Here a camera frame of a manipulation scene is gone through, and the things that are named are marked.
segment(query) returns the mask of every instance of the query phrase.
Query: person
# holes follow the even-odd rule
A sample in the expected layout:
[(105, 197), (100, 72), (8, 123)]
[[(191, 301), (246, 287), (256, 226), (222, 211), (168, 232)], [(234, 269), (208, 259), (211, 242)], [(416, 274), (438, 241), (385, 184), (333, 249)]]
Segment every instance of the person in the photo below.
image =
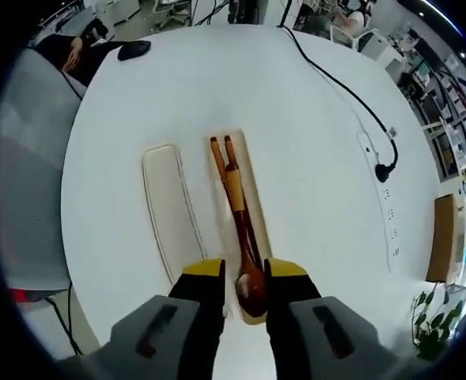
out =
[[(348, 15), (340, 7), (336, 7), (332, 13), (310, 18), (301, 30), (302, 32), (329, 38), (331, 26), (335, 25), (348, 36), (356, 37), (368, 26), (371, 9), (376, 2), (377, 0), (360, 0), (359, 8)], [(334, 37), (334, 41), (342, 44), (349, 43), (348, 38), (338, 33)]]
[[(108, 30), (101, 29), (105, 37)], [(105, 42), (92, 46), (90, 25), (79, 37), (51, 34), (39, 42), (35, 49), (57, 69), (68, 73), (88, 87), (106, 55), (125, 44), (124, 41)]]
[(377, 0), (361, 0), (359, 8), (348, 16), (337, 8), (332, 24), (338, 26), (349, 36), (357, 37), (368, 26), (369, 19), (372, 17), (371, 9), (375, 3)]

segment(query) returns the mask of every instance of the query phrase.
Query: hand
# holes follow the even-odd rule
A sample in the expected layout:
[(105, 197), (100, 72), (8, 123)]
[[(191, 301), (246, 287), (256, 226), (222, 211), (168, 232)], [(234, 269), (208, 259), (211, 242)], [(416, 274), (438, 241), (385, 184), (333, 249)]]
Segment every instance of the hand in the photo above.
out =
[(73, 70), (80, 61), (81, 50), (83, 48), (83, 41), (81, 41), (81, 38), (76, 37), (73, 42), (71, 42), (71, 47), (71, 53), (69, 53), (67, 61), (62, 68), (62, 70), (66, 72)]

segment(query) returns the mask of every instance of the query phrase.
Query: beige tray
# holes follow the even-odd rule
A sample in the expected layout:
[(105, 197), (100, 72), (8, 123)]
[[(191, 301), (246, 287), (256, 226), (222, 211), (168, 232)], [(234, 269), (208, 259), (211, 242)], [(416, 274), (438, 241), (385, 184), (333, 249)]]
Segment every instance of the beige tray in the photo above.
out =
[(221, 258), (225, 260), (225, 302), (227, 310), (243, 319), (249, 325), (258, 325), (266, 321), (266, 316), (254, 318), (246, 314), (238, 304), (235, 283), (238, 276), (238, 271), (241, 265), (241, 251), (238, 243), (236, 227), (234, 225), (233, 213), (229, 207), (227, 196), (225, 195), (224, 187), (220, 181), (217, 166), (214, 156), (210, 148), (210, 137), (215, 136), (221, 146), (222, 156), (227, 164), (227, 156), (225, 155), (224, 136), (231, 136), (233, 141), (235, 154), (241, 172), (241, 183), (245, 200), (248, 205), (252, 227), (256, 235), (256, 241), (259, 248), (261, 259), (272, 257), (270, 242), (267, 237), (266, 225), (264, 224), (263, 211), (260, 204), (259, 195), (257, 193), (256, 180), (252, 171), (250, 157), (248, 156), (247, 143), (242, 131), (236, 130), (229, 133), (217, 133), (208, 136), (206, 141), (207, 159), (210, 168), (210, 176), (212, 180), (213, 192), (216, 202), (216, 219), (217, 226), (220, 232), (222, 247), (224, 249)]
[(153, 233), (169, 280), (174, 284), (187, 265), (206, 259), (180, 151), (169, 144), (146, 151), (142, 171)]

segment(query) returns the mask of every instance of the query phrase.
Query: black cable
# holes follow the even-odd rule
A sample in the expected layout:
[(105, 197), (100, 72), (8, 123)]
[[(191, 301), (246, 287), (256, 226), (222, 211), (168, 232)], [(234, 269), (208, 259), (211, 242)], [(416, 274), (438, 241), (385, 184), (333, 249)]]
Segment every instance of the black cable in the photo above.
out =
[(278, 26), (279, 28), (284, 28), (289, 34), (290, 34), (290, 37), (292, 38), (293, 42), (296, 44), (296, 48), (299, 50), (299, 52), (301, 53), (301, 55), (303, 56), (303, 58), (305, 59), (306, 62), (310, 63), (310, 65), (312, 65), (314, 68), (318, 69), (318, 71), (320, 71), (321, 73), (323, 73), (324, 75), (326, 75), (329, 79), (331, 79), (334, 83), (336, 83), (337, 85), (339, 85), (340, 87), (342, 87), (343, 89), (345, 89), (350, 95), (352, 95), (352, 97), (354, 97), (354, 99), (356, 101), (358, 101), (364, 108), (366, 111), (368, 111), (368, 113), (375, 119), (375, 121), (378, 123), (378, 125), (381, 127), (382, 131), (384, 131), (384, 133), (389, 137), (389, 141), (391, 142), (391, 146), (392, 146), (392, 150), (394, 152), (394, 159), (392, 160), (392, 164), (391, 165), (383, 165), (383, 164), (377, 164), (375, 166), (375, 174), (377, 175), (377, 179), (380, 181), (380, 182), (385, 182), (388, 177), (389, 177), (389, 174), (391, 173), (391, 171), (394, 170), (394, 168), (396, 167), (396, 164), (398, 163), (398, 148), (396, 147), (396, 143), (394, 142), (394, 139), (389, 136), (389, 133), (388, 133), (388, 130), (387, 128), (385, 127), (385, 125), (382, 123), (382, 121), (378, 118), (378, 116), (375, 114), (375, 112), (372, 111), (372, 109), (358, 96), (356, 95), (356, 93), (354, 91), (352, 91), (351, 89), (349, 89), (346, 85), (344, 85), (341, 81), (339, 81), (338, 79), (336, 79), (335, 77), (333, 77), (331, 74), (329, 74), (325, 69), (323, 69), (321, 66), (317, 65), (315, 62), (313, 62), (306, 54), (305, 52), (303, 51), (303, 49), (301, 48), (301, 45), (298, 43), (298, 41), (296, 40), (296, 36), (292, 33), (292, 31), (287, 28), (285, 25), (279, 25)]
[(64, 77), (64, 79), (66, 79), (67, 84), (68, 84), (69, 87), (73, 90), (73, 92), (76, 94), (76, 96), (78, 97), (78, 99), (79, 99), (80, 101), (82, 101), (82, 100), (83, 100), (83, 97), (78, 93), (78, 91), (77, 91), (77, 90), (74, 88), (74, 86), (71, 84), (71, 82), (69, 81), (69, 78), (66, 76), (66, 73), (64, 73), (62, 70), (59, 70), (59, 69), (57, 69), (57, 70), (58, 70), (59, 73)]
[(286, 19), (287, 19), (287, 14), (289, 13), (289, 8), (292, 4), (293, 4), (293, 0), (287, 1), (286, 8), (283, 10), (282, 20), (280, 20), (280, 25), (278, 26), (279, 28), (284, 26), (284, 23), (286, 22)]
[(73, 339), (73, 337), (71, 336), (69, 330), (67, 329), (66, 327), (66, 324), (64, 323), (64, 320), (62, 318), (62, 314), (60, 313), (59, 311), (59, 308), (57, 307), (57, 305), (55, 304), (55, 302), (53, 302), (53, 300), (51, 300), (50, 298), (46, 297), (44, 299), (46, 302), (48, 302), (50, 305), (53, 306), (53, 310), (55, 311), (55, 314), (57, 314), (57, 318), (59, 319), (60, 321), (60, 325), (62, 325), (64, 331), (66, 332), (66, 335), (67, 335), (67, 338), (69, 339), (69, 343), (71, 345), (71, 347), (73, 348), (74, 350), (74, 353), (76, 355), (83, 355), (83, 352), (81, 351), (81, 349), (78, 347), (78, 344), (76, 343), (76, 341)]
[(217, 7), (214, 7), (212, 9), (212, 11), (210, 12), (210, 14), (206, 17), (204, 17), (201, 21), (197, 22), (195, 25), (198, 26), (198, 25), (202, 25), (204, 22), (210, 20), (211, 21), (211, 18), (219, 13), (225, 6), (227, 6), (229, 4), (229, 0), (225, 0), (222, 4), (220, 4), (219, 6)]
[(198, 9), (198, 1), (199, 0), (195, 0), (194, 12), (192, 12), (192, 2), (191, 2), (191, 26), (192, 26), (192, 22), (194, 22), (195, 10)]
[[(215, 14), (215, 11), (217, 10), (217, 0), (214, 0), (214, 7), (213, 9), (211, 10), (211, 13), (212, 14)], [(211, 25), (211, 17), (208, 19), (208, 21), (206, 21), (206, 24), (207, 25)]]
[(69, 287), (67, 288), (67, 325), (69, 327), (69, 335), (71, 335), (71, 337), (73, 336), (73, 322), (71, 319), (71, 291), (72, 289), (73, 289), (73, 283), (69, 280)]

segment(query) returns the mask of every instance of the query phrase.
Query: red object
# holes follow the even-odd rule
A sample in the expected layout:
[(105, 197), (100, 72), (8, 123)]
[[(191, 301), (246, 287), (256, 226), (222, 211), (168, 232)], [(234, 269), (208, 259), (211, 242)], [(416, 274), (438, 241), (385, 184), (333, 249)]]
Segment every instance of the red object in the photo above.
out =
[(23, 291), (22, 289), (11, 289), (11, 296), (15, 302), (29, 302), (27, 291)]

